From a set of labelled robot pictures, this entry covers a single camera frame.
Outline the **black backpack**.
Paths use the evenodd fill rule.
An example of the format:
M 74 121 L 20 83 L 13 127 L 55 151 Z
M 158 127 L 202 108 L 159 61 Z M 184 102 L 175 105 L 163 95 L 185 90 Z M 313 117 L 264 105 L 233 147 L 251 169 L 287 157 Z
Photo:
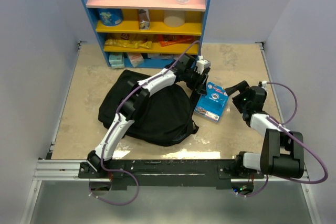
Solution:
M 99 108 L 98 120 L 105 128 L 110 127 L 119 103 L 130 92 L 128 82 L 148 77 L 130 70 L 121 73 Z M 188 96 L 177 84 L 160 90 L 149 98 L 143 114 L 131 125 L 126 135 L 159 146 L 181 143 L 198 131 L 192 115 L 200 96 L 195 91 Z

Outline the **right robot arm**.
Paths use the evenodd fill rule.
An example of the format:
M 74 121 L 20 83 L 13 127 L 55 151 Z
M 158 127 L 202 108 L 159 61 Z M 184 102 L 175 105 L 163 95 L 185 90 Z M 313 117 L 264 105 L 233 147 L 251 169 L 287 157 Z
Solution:
M 224 171 L 239 178 L 246 178 L 253 172 L 282 178 L 301 178 L 304 173 L 304 150 L 292 137 L 302 143 L 303 136 L 299 132 L 281 130 L 278 122 L 264 111 L 266 85 L 267 82 L 260 82 L 257 86 L 250 86 L 242 81 L 225 89 L 228 96 L 239 92 L 232 98 L 233 104 L 247 126 L 264 137 L 264 142 L 261 153 L 239 152 Z

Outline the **blue children's book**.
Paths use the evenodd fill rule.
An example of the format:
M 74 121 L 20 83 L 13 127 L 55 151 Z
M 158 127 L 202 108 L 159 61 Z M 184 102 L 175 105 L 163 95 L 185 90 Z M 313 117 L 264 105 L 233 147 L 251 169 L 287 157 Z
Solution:
M 206 95 L 202 95 L 194 109 L 196 113 L 214 122 L 219 122 L 228 101 L 228 95 L 221 86 L 208 82 Z

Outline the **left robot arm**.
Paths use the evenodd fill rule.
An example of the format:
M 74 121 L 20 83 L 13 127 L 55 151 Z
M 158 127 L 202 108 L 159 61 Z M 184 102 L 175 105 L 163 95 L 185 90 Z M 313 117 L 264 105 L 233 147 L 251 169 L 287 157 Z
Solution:
M 211 63 L 182 54 L 153 76 L 125 70 L 106 95 L 98 119 L 107 133 L 85 162 L 82 174 L 105 177 L 119 142 L 126 135 L 159 146 L 172 146 L 197 133 L 194 109 L 206 92 Z

